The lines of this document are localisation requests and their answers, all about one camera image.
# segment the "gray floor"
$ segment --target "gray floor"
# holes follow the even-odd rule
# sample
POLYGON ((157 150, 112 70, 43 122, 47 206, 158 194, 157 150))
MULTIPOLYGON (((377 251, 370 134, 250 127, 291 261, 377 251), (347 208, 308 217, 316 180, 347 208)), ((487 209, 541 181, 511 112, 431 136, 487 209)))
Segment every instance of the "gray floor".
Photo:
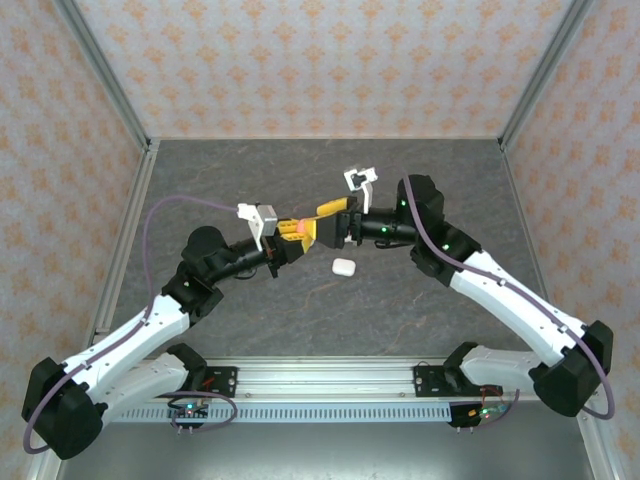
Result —
POLYGON ((439 424, 234 424, 177 437, 169 425, 108 426, 63 480, 592 479, 578 425, 540 403, 473 435, 439 424))
MULTIPOLYGON (((225 140, 162 141, 142 219, 166 195, 272 204, 280 217, 314 214, 315 207, 348 194, 346 167, 374 165, 380 179, 374 206, 392 206, 399 174, 429 174, 445 195, 448 220, 476 238, 512 275, 539 291, 533 261, 498 145, 489 140, 225 140)), ((233 214, 197 205, 169 205, 151 228, 156 289, 169 280, 195 228, 215 225, 228 243, 250 236, 233 214)), ((145 305, 141 228, 114 318, 114 327, 145 305)), ((221 285, 225 299, 175 342, 206 357, 222 355, 447 356, 461 342, 525 349, 495 318, 457 293, 424 277, 408 249, 373 245, 310 253, 280 270, 221 285), (331 262, 356 261, 354 277, 337 277, 331 262)))

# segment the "enclosure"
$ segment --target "enclosure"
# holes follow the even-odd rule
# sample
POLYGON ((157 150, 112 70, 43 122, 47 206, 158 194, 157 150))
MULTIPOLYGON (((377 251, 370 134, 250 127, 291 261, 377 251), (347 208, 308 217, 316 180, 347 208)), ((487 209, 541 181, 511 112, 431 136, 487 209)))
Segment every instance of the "enclosure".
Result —
MULTIPOLYGON (((496 478, 636 478, 637 2, 9 0, 0 25, 3 477, 151 478, 188 464, 194 478, 468 478, 468 465, 496 478), (609 325, 615 417, 562 418, 530 398, 519 419, 477 438, 393 422, 237 425, 208 434, 222 435, 208 446, 177 445, 170 429, 114 424, 62 465, 22 452, 33 366, 63 361, 146 305, 142 229, 156 202, 179 194, 311 217, 349 193, 353 165, 376 167, 379 207, 393 206, 399 168, 430 175, 447 221, 511 275, 609 325), (431 459, 416 460, 421 441, 431 459), (142 468, 143 444, 175 448, 182 464, 163 454, 142 468), (490 445, 506 453, 486 461, 490 445), (354 469, 353 459, 380 463, 354 469)), ((156 290, 202 225, 229 244, 250 235, 233 214, 166 206, 150 228, 156 290)), ((296 358, 303 370, 339 361, 372 372, 437 363, 465 341, 527 349, 481 306, 425 279, 402 248, 314 245, 275 280, 258 269, 221 290, 214 312, 169 344, 248 370, 296 358), (331 272, 337 257, 356 262, 353 277, 331 272)), ((606 407, 602 395, 591 403, 606 407)))

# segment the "patterned wallpaper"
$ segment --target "patterned wallpaper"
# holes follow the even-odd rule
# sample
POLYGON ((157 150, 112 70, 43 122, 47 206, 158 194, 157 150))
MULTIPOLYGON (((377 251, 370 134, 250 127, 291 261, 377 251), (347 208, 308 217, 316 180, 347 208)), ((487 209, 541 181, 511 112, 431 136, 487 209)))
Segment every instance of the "patterned wallpaper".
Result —
POLYGON ((640 8, 596 1, 508 157, 553 299, 615 330, 628 478, 640 478, 639 139, 640 8))
POLYGON ((497 137, 570 0, 80 0, 147 133, 497 137))
POLYGON ((82 348, 139 152, 51 0, 0 4, 0 477, 29 373, 82 348))

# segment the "gray marble surface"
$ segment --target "gray marble surface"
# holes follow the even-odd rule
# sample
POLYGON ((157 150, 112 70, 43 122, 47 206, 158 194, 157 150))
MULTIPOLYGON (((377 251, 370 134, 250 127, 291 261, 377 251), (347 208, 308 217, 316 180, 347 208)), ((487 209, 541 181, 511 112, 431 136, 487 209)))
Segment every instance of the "gray marble surface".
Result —
MULTIPOLYGON (((147 301, 141 260, 141 226, 150 207, 170 194, 227 205, 272 204, 280 217, 311 216, 315 207, 348 194, 342 172, 374 165, 379 180, 374 206, 392 206, 400 164, 429 174, 445 196, 453 225, 478 240, 512 275, 539 291, 533 260, 518 217, 498 145, 490 140, 216 140, 162 141, 114 317, 114 328, 147 301)), ((228 212, 170 204, 150 234, 156 289, 180 261, 192 230, 214 225, 228 244, 248 238, 246 223, 228 212)), ((423 276, 408 249, 373 245, 330 250, 316 244, 280 270, 266 268, 249 281, 220 285, 225 298, 173 343, 187 342, 204 356, 424 355, 447 356, 461 342, 526 349, 492 315, 423 276), (331 263, 357 263, 351 278, 331 263)))

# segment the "orange patterned wall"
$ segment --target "orange patterned wall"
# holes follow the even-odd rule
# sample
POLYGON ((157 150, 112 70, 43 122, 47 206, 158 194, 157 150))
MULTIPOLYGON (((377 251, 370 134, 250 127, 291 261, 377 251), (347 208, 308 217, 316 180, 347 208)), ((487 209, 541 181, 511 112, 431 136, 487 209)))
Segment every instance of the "orange patterned wall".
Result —
POLYGON ((570 0, 81 0, 151 136, 497 137, 570 0))
POLYGON ((553 299, 615 330, 628 478, 640 472, 639 139, 640 8, 596 1, 508 157, 553 299))
POLYGON ((0 5, 0 477, 31 368, 83 347, 139 151, 51 0, 0 5))

